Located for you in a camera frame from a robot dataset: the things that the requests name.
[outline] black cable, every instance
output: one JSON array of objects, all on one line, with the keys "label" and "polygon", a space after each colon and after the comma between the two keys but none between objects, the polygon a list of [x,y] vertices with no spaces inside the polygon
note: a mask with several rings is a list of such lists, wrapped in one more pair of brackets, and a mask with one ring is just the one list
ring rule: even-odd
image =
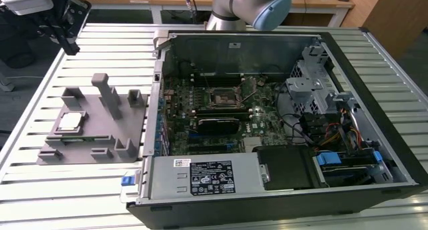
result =
[{"label": "black cable", "polygon": [[196,24],[196,20],[195,20],[195,15],[192,13],[192,6],[187,6],[188,7],[188,10],[190,10],[190,13],[191,13],[191,21],[194,24]]},{"label": "black cable", "polygon": [[196,1],[192,0],[194,11],[198,12]]},{"label": "black cable", "polygon": [[[192,8],[192,3],[195,4],[195,2],[194,2],[194,0],[188,0],[188,3],[190,3],[190,9],[191,9]],[[191,13],[192,24],[196,24],[196,13],[195,13],[195,11],[192,9],[190,10],[190,13]]]},{"label": "black cable", "polygon": [[302,17],[301,17],[301,23],[299,25],[303,25],[303,22],[305,22],[305,15],[307,13],[307,5],[306,5],[306,0],[302,0],[303,4],[305,4],[305,13],[302,14]]}]

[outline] floor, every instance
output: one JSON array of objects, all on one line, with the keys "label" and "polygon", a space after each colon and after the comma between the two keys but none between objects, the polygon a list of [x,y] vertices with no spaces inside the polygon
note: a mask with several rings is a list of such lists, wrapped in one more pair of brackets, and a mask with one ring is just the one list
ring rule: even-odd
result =
[{"label": "floor", "polygon": [[[191,19],[187,12],[163,12],[161,20],[164,24],[190,24]],[[92,11],[88,17],[91,23],[152,23],[148,11]],[[36,62],[21,69],[10,69],[0,61],[0,72],[14,84],[13,92],[0,91],[0,130],[12,130],[14,124],[26,107],[30,97],[36,91],[41,78],[16,78],[16,77],[42,77],[48,71],[50,63],[58,51],[58,45],[46,38],[29,41],[29,46],[36,55]],[[414,82],[428,94],[428,34],[422,33],[406,51],[402,58],[397,61],[413,78]],[[0,147],[8,139],[6,134],[0,134]]]}]

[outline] blue latch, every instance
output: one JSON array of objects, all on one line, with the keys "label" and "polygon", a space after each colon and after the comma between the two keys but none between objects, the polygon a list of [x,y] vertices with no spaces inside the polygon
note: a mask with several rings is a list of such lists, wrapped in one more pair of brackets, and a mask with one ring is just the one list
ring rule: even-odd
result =
[{"label": "blue latch", "polygon": [[123,176],[120,185],[121,186],[135,185],[135,176]]},{"label": "blue latch", "polygon": [[315,156],[319,166],[329,164],[341,164],[339,155],[335,152],[323,152]]},{"label": "blue latch", "polygon": [[381,162],[381,161],[382,161],[382,155],[381,155],[381,153],[379,153],[378,151],[374,151],[374,152],[373,152],[373,155],[374,155],[375,161],[377,161],[377,162]]}]

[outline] wooden desk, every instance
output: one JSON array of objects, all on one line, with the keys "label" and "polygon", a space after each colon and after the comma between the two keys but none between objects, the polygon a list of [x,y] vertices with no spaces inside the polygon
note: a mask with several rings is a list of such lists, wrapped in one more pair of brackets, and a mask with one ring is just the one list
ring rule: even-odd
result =
[{"label": "wooden desk", "polygon": [[[93,9],[151,10],[153,24],[161,24],[160,11],[187,10],[184,0],[87,0]],[[290,13],[333,15],[327,26],[339,27],[353,3],[338,0],[293,0]],[[212,0],[195,0],[198,10],[211,11]]]}]

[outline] warning label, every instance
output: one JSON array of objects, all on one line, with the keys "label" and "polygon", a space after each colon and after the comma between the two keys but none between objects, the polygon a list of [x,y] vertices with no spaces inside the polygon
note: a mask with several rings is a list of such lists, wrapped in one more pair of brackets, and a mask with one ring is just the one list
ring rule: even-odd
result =
[{"label": "warning label", "polygon": [[191,163],[190,185],[190,191],[194,196],[235,193],[232,162]]}]

